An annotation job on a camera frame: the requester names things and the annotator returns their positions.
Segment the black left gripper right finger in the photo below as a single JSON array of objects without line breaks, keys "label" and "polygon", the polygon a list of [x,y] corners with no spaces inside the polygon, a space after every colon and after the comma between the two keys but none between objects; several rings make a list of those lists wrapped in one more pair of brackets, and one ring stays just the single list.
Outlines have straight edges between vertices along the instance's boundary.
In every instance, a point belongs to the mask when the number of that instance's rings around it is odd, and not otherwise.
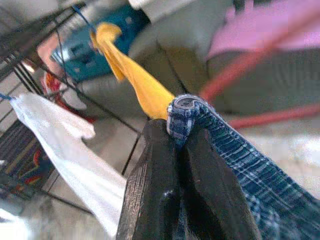
[{"label": "black left gripper right finger", "polygon": [[204,129],[184,146],[188,240],[260,240],[237,177],[211,148]]}]

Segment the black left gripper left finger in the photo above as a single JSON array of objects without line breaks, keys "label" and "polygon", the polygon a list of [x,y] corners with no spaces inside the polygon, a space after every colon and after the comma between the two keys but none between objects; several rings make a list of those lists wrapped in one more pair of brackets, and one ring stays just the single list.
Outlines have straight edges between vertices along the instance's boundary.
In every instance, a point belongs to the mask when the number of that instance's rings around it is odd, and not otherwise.
[{"label": "black left gripper left finger", "polygon": [[142,132],[144,150],[127,178],[116,240],[185,240],[174,140],[163,119]]}]

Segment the blue plaid shirt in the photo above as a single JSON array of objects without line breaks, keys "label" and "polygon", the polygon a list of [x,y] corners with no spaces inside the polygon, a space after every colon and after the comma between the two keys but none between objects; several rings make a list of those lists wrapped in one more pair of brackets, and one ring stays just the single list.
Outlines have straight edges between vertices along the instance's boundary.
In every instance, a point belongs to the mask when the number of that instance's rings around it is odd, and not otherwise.
[{"label": "blue plaid shirt", "polygon": [[167,132],[182,147],[196,128],[236,175],[263,240],[320,240],[320,200],[260,153],[202,98],[185,94],[167,108]]}]

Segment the salmon red clothes hanger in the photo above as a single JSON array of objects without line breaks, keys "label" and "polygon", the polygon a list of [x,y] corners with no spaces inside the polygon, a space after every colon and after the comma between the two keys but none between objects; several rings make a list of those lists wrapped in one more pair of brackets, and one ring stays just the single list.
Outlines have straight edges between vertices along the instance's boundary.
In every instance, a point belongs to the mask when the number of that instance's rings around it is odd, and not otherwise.
[{"label": "salmon red clothes hanger", "polygon": [[[200,91],[199,95],[204,100],[211,101],[223,90],[231,86],[237,79],[246,72],[252,70],[260,61],[270,57],[277,51],[280,43],[293,38],[299,32],[320,20],[320,11],[315,11],[307,16],[289,23],[280,29],[280,33],[268,40],[263,46],[252,52],[246,52],[235,58],[215,78],[211,79]],[[254,126],[266,125],[290,119],[309,117],[320,113],[320,103],[299,106],[287,110],[268,112],[259,115],[252,115],[234,119],[230,122],[233,128],[242,129]]]}]

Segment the white shirt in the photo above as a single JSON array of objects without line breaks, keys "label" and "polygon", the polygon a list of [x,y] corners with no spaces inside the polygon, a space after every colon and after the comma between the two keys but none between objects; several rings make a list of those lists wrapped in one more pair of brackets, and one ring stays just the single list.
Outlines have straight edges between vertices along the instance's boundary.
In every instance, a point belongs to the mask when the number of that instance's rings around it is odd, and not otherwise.
[{"label": "white shirt", "polygon": [[9,102],[60,176],[96,216],[108,240],[115,240],[126,179],[84,144],[83,139],[95,136],[94,126],[35,93],[21,94]]}]

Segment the yellow shirt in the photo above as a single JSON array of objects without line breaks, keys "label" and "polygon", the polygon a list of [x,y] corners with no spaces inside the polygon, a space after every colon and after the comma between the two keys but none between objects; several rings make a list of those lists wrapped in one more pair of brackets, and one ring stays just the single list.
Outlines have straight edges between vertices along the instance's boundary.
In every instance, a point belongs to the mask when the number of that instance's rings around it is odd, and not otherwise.
[{"label": "yellow shirt", "polygon": [[103,22],[95,32],[90,33],[90,37],[93,47],[103,53],[116,79],[119,82],[129,81],[144,113],[152,119],[167,120],[167,108],[175,96],[115,46],[115,41],[121,34],[119,26]]}]

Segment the grey-green leather sofa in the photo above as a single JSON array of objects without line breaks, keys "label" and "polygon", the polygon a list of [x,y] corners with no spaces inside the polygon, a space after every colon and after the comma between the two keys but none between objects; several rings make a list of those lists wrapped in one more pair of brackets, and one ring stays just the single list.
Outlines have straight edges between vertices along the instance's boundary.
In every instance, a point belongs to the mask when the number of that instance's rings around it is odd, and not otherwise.
[{"label": "grey-green leather sofa", "polygon": [[[240,13],[245,1],[197,0],[147,26],[125,55],[174,97],[184,93],[200,97],[202,88],[235,58],[257,50],[207,57],[228,10]],[[280,43],[276,52],[208,102],[235,119],[320,103],[320,19]]]}]

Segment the blue plastic crate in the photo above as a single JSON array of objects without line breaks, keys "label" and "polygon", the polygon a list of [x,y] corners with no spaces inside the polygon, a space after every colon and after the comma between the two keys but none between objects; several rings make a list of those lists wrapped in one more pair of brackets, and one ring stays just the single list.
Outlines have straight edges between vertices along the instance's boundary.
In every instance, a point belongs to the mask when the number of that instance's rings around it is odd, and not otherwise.
[{"label": "blue plastic crate", "polygon": [[[122,34],[114,44],[122,53],[128,54],[134,39],[149,22],[142,10],[124,5],[103,14],[93,25],[97,27],[100,23],[111,23],[120,27]],[[106,58],[94,50],[90,31],[88,25],[73,31],[62,47],[57,47],[51,53],[51,58],[65,67],[67,75],[77,83],[112,72]]]}]

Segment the red cloth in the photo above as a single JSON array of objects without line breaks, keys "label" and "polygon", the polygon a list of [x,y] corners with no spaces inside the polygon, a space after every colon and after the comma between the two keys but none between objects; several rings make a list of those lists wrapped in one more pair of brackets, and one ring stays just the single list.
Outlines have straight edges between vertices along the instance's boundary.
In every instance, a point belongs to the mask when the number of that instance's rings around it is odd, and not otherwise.
[{"label": "red cloth", "polygon": [[[52,34],[48,39],[46,39],[44,42],[42,42],[38,47],[37,47],[37,53],[40,57],[40,59],[43,61],[43,64],[54,74],[56,74],[59,77],[64,76],[64,70],[62,67],[56,63],[54,60],[51,58],[51,53],[52,51],[59,45],[59,40],[58,40],[58,34]],[[41,85],[43,87],[43,90],[45,93],[52,93],[60,90],[61,87],[63,87],[63,84],[56,78],[54,77],[51,73],[47,72],[45,73],[44,79],[41,81]],[[85,113],[82,113],[80,110],[69,106],[63,98],[63,94],[57,93],[53,97],[53,101],[63,109],[76,114],[85,120],[87,120],[89,123],[94,123],[97,118],[96,117],[89,117]]]}]

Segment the white plastic storage box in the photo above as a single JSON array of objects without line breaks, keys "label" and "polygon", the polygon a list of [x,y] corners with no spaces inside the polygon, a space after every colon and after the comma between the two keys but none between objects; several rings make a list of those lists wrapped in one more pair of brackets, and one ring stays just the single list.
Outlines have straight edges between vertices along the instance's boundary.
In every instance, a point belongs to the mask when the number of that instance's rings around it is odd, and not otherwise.
[{"label": "white plastic storage box", "polygon": [[135,10],[142,10],[154,23],[196,0],[128,0]]}]

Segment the pink foam mat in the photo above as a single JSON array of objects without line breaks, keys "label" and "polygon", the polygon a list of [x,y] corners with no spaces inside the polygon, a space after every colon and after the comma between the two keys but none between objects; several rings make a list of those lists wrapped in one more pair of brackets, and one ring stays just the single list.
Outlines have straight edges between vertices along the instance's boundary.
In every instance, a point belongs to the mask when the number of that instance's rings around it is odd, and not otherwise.
[{"label": "pink foam mat", "polygon": [[232,8],[227,11],[226,23],[214,34],[207,58],[228,51],[256,50],[277,37],[282,27],[315,11],[320,13],[320,0],[271,0],[257,5],[245,0],[240,13]]}]

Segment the black clothes drying rack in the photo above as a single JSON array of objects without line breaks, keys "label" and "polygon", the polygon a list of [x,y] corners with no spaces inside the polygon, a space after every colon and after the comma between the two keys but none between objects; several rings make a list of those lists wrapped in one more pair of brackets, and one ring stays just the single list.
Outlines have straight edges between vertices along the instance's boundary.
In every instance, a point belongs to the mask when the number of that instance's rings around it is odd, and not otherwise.
[{"label": "black clothes drying rack", "polygon": [[[49,35],[56,32],[58,28],[65,24],[74,14],[79,14],[80,9],[84,6],[85,3],[81,2],[74,6],[65,7],[29,23],[24,23],[20,27],[0,35],[0,64],[5,63],[5,66],[0,67],[0,82],[10,73],[14,72],[29,92],[45,97],[46,99],[57,95],[56,92],[44,93],[22,65],[22,61],[29,59],[30,55],[35,52],[36,48],[44,42]],[[29,192],[32,192],[33,194],[37,193],[59,201],[84,213],[91,213],[89,210],[69,200],[44,191],[39,187],[34,187],[17,177],[11,177],[5,173],[3,169],[0,169],[0,177],[2,184],[12,181],[14,185],[13,187],[6,186],[4,190],[23,200],[30,199],[32,196]]]}]

